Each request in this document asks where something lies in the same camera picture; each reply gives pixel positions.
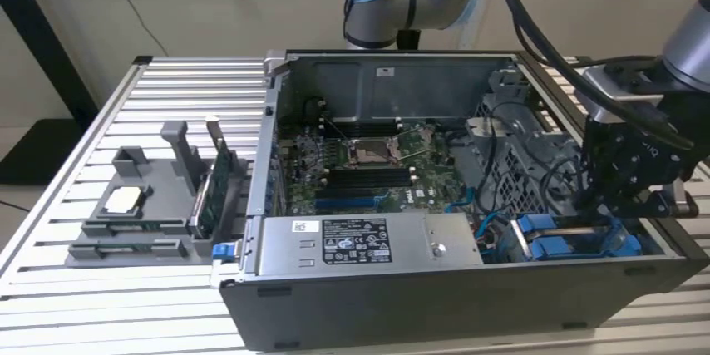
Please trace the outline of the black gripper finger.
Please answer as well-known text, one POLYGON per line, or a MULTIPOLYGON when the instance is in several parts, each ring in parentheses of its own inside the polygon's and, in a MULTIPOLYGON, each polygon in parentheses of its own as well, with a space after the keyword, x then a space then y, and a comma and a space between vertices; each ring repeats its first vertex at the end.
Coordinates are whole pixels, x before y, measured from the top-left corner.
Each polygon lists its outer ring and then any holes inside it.
POLYGON ((698 216, 698 205, 685 183, 676 181, 660 190, 644 190, 637 195, 617 199, 612 203, 612 214, 621 218, 685 219, 698 216))
POLYGON ((586 185, 578 190, 574 200, 578 215, 589 215, 597 212, 604 196, 606 195, 610 177, 610 162, 600 162, 589 167, 586 185))

